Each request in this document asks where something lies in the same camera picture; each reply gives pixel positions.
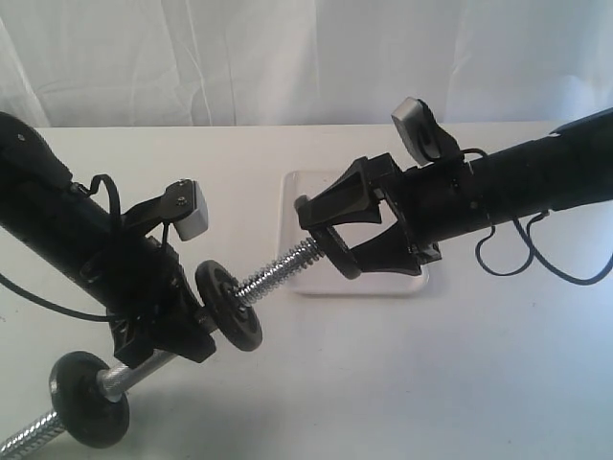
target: robotic arm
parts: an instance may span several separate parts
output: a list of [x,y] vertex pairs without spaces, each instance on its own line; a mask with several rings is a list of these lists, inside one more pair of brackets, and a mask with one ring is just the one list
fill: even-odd
[[[96,298],[107,314],[66,309],[2,274],[0,284],[47,309],[108,322],[121,362],[109,369],[85,352],[61,358],[50,378],[54,409],[0,445],[0,458],[22,458],[64,429],[94,448],[119,442],[128,427],[127,388],[175,355],[202,362],[216,350],[216,329],[239,349],[255,350],[262,335],[253,303],[323,256],[349,279],[363,272],[419,275],[422,265],[442,257],[438,242],[484,228],[492,236],[496,224],[511,221],[530,257],[514,272],[495,273],[481,261],[483,240],[477,259],[492,274],[516,274],[537,259],[566,281],[590,285],[611,270],[613,257],[587,280],[561,272],[534,247],[530,225],[549,211],[613,198],[613,110],[492,155],[460,149],[423,101],[407,99],[393,119],[419,167],[403,171],[389,153],[355,160],[321,194],[296,201],[300,225],[312,239],[242,284],[217,262],[204,262],[195,274],[200,302],[167,241],[171,225],[182,240],[208,226],[196,182],[175,182],[122,214],[110,177],[95,176],[88,188],[74,182],[34,129],[0,114],[0,225]],[[468,158],[473,154],[478,158]],[[109,212],[91,199],[101,183]],[[381,223],[381,201],[397,222],[349,248],[334,227]],[[519,219],[531,215],[537,217],[524,229]],[[158,225],[164,228],[161,241],[148,235]]]

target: white fabric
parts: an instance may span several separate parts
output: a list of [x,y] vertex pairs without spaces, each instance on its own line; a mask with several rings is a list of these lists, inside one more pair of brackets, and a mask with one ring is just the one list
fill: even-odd
[[5,0],[0,110],[36,126],[561,120],[613,104],[609,0]]

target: black wire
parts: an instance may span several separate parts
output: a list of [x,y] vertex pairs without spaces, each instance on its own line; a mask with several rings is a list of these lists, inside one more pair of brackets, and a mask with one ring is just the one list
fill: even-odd
[[125,319],[123,316],[120,315],[98,316],[96,314],[83,313],[82,311],[67,309],[58,304],[54,304],[49,300],[43,299],[42,297],[38,297],[37,295],[32,294],[26,289],[16,285],[13,281],[4,276],[2,273],[0,273],[0,285],[4,286],[8,290],[11,290],[18,296],[23,297],[24,299],[39,305],[44,309],[55,311],[56,313],[65,314],[66,316],[71,316],[73,318],[82,319],[85,321],[94,321],[97,323],[106,323],[109,321]]
[[[478,155],[480,155],[482,158],[484,158],[486,160],[486,164],[488,165],[489,171],[493,174],[496,174],[496,172],[493,170],[493,167],[491,166],[491,164],[488,161],[488,154],[485,153],[483,150],[481,149],[465,149],[463,150],[463,153],[476,153]],[[578,286],[591,286],[591,285],[595,285],[598,281],[601,281],[602,279],[604,279],[610,272],[611,270],[613,270],[613,254],[611,254],[611,257],[609,258],[608,262],[606,263],[606,265],[604,266],[604,268],[599,271],[596,275],[590,277],[590,278],[576,278],[572,275],[569,275],[568,273],[560,270],[559,268],[557,268],[556,266],[554,266],[551,262],[549,262],[541,253],[538,249],[536,249],[536,246],[534,245],[532,236],[530,234],[530,227],[532,226],[533,223],[538,222],[540,220],[543,220],[548,213],[541,213],[538,216],[532,218],[530,220],[530,222],[528,222],[527,225],[527,230],[524,230],[524,227],[521,226],[521,223],[519,222],[519,219],[517,218],[516,215],[514,215],[511,212],[511,204],[509,203],[509,200],[507,198],[507,196],[500,190],[500,188],[497,188],[497,192],[498,195],[500,196],[500,198],[503,200],[503,202],[505,203],[505,206],[507,206],[507,210],[509,211],[509,214],[511,216],[511,221],[513,222],[513,225],[515,227],[515,229],[517,230],[517,233],[519,233],[519,236],[521,237],[521,239],[523,240],[523,242],[528,246],[528,250],[530,251],[530,255],[528,257],[528,260],[522,265],[520,266],[517,270],[510,272],[510,273],[497,273],[493,270],[491,270],[484,262],[483,259],[481,258],[481,247],[483,246],[483,244],[489,240],[491,237],[494,236],[494,233],[496,232],[495,226],[492,225],[491,227],[491,232],[489,234],[489,236],[483,238],[482,240],[480,240],[477,245],[475,246],[475,256],[477,257],[477,262],[479,263],[479,265],[489,274],[495,275],[495,276],[511,276],[512,274],[517,274],[517,273],[521,273],[522,271],[524,271],[525,269],[527,269],[530,264],[532,263],[533,259],[537,259],[541,265],[543,265],[547,270],[549,270],[551,273],[555,274],[557,277],[561,278],[562,280],[568,282],[568,283],[572,283],[574,285],[578,285]]]
[[[98,192],[100,188],[101,182],[106,187],[106,191],[108,192],[108,208],[109,215],[111,219],[111,232],[114,236],[117,236],[122,229],[122,211],[119,200],[119,192],[117,190],[117,186],[113,179],[108,174],[98,174],[92,178],[91,185],[89,190],[87,191],[87,196],[94,195]],[[43,299],[42,297],[38,297],[36,294],[29,292],[28,290],[22,288],[21,286],[16,285],[9,278],[0,273],[0,285],[4,286],[6,289],[12,291],[20,297],[23,297],[30,302],[33,302],[40,307],[55,311],[56,313],[65,314],[66,316],[70,316],[72,318],[82,319],[84,321],[93,321],[97,323],[106,323],[109,321],[117,321],[125,319],[125,315],[113,314],[106,316],[99,316],[96,314],[84,313],[78,310],[67,309],[61,305],[55,304],[49,300]]]

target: screw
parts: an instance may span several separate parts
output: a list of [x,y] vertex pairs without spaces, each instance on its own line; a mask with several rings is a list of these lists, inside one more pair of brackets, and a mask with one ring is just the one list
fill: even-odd
[[[185,200],[184,197],[180,197],[177,199],[177,204],[179,204],[181,198]],[[270,291],[287,281],[289,277],[313,265],[322,257],[324,257],[324,253],[317,246],[315,240],[307,238],[238,285],[235,295],[245,306],[252,306]],[[118,396],[121,396],[125,390],[134,386],[174,357],[175,355],[172,353],[156,351],[152,357],[136,369],[118,364],[108,371],[101,371],[98,375],[99,389],[109,401],[118,401]],[[39,450],[64,431],[58,415],[54,410],[51,410],[2,443],[0,445],[0,459],[22,459],[26,455]]]

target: white backdrop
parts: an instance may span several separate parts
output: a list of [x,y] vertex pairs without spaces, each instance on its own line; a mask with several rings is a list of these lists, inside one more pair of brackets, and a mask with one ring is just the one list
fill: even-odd
[[4,0],[0,110],[44,127],[458,121],[613,105],[609,0]]

